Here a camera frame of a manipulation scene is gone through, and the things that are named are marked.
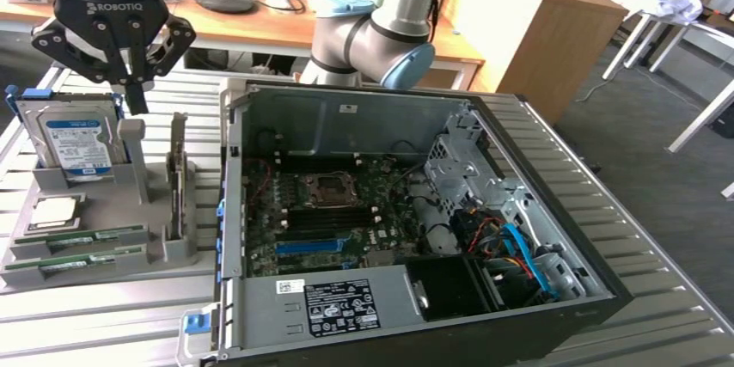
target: robotiq logo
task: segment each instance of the robotiq logo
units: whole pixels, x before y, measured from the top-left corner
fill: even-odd
[[[87,3],[87,14],[94,15],[97,12],[130,12],[139,10],[143,12],[142,3]]]

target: floor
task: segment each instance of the floor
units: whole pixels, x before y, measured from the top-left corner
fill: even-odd
[[[610,47],[580,97],[600,83],[615,54]],[[0,33],[3,84],[35,86],[49,64],[29,46],[29,36]],[[664,149],[699,112],[640,72],[624,70],[588,102],[572,104],[558,128],[581,154],[601,165],[600,177],[610,190],[734,319],[734,204],[720,194],[734,181],[734,141],[707,130],[680,154]],[[10,112],[0,105],[0,126],[9,122]]]

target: computer case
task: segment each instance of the computer case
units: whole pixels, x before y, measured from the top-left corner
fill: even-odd
[[[542,358],[632,301],[481,95],[227,79],[221,107],[225,168],[217,300],[185,315],[181,364],[508,365]],[[282,196],[289,196],[288,165],[296,157],[301,162],[326,159],[344,169],[380,165],[382,159],[406,165],[396,166],[390,174],[406,179],[405,196],[414,206],[410,213],[397,214],[421,222],[418,241],[405,242],[417,244],[416,255],[396,254],[392,260],[405,245],[382,241],[380,228],[390,234],[394,228],[369,224],[334,242],[282,242],[270,249],[250,245],[261,242],[261,235],[252,235],[265,219],[252,216],[258,205],[269,204],[262,210],[277,218],[268,228],[288,235],[297,226],[293,203],[292,211],[282,207],[288,204]],[[268,185],[258,182],[258,171],[268,173]],[[340,171],[340,177],[361,176],[353,171]],[[310,169],[298,183],[312,182],[313,174]],[[358,182],[357,189],[390,193],[397,184],[389,182],[385,187],[378,177]],[[309,213],[346,214],[333,207],[309,206]],[[386,208],[372,209],[373,218],[382,215],[382,221],[373,219],[378,225],[390,222]],[[493,243],[485,244],[486,255],[476,249],[484,242],[478,242],[482,227],[477,235],[476,227],[464,227],[478,210],[490,211],[482,225],[502,223],[490,235],[498,245],[490,251]],[[301,267],[304,272],[276,268],[281,258],[286,262],[294,257],[290,253],[304,252],[305,245],[318,251],[336,248],[332,257],[345,255],[356,243],[365,245],[369,256],[338,262],[341,268]],[[524,245],[536,249],[534,258],[525,260],[526,275],[520,267],[497,270],[494,254]],[[360,255],[361,249],[350,251]],[[268,254],[274,261],[266,260]],[[508,261],[521,264],[524,255],[514,254],[517,259]],[[509,274],[516,273],[526,277],[521,285],[534,280],[536,290],[528,296],[521,288],[521,300],[508,284],[514,279]],[[350,322],[357,309],[362,315],[352,320],[358,327]],[[187,333],[187,322],[205,318],[209,334]]]

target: blue pcie slot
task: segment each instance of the blue pcie slot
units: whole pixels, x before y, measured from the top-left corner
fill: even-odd
[[[340,240],[322,242],[290,242],[276,246],[277,254],[306,254],[306,253],[338,253],[342,251]]]

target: power supply label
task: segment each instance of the power supply label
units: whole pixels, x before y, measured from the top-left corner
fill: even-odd
[[[380,316],[366,279],[305,287],[309,330],[314,337],[380,328]]]
[[[103,174],[113,162],[107,145],[101,142],[99,120],[50,120],[49,135],[59,157],[59,164],[75,175]]]

